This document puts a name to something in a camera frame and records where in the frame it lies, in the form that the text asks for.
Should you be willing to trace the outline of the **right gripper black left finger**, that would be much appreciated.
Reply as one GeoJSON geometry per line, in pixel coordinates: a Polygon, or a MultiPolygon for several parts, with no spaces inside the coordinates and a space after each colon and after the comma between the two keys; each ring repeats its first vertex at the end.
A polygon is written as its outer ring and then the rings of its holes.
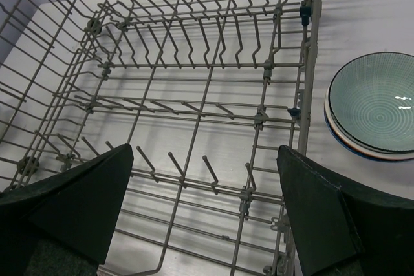
{"type": "Polygon", "coordinates": [[[126,143],[1,193],[1,274],[96,275],[107,258],[133,160],[126,143]]]}

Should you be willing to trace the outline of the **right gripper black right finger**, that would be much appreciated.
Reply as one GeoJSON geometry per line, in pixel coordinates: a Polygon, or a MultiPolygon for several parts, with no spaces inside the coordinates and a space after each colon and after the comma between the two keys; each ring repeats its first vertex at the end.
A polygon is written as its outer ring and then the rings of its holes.
{"type": "Polygon", "coordinates": [[[277,167],[304,275],[412,275],[413,201],[282,145],[277,167]]]}

